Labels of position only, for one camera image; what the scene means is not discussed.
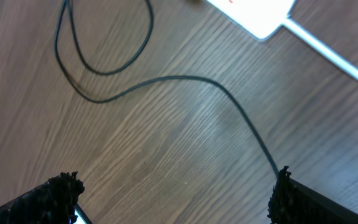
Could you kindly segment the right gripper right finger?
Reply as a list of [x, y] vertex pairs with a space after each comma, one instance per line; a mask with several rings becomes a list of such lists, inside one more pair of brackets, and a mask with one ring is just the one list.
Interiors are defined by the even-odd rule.
[[291, 178], [288, 166], [278, 172], [268, 202], [276, 224], [358, 224], [358, 214]]

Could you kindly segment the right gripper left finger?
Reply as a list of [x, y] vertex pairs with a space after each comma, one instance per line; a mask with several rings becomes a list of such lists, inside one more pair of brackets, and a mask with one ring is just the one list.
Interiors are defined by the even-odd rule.
[[40, 186], [0, 206], [0, 224], [71, 224], [85, 191], [76, 172], [62, 172]]

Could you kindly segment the Samsung Galaxy smartphone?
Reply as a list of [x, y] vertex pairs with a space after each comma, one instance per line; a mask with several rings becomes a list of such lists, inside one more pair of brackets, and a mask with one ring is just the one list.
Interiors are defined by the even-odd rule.
[[74, 224], [93, 224], [79, 205], [75, 205], [75, 215], [76, 222]]

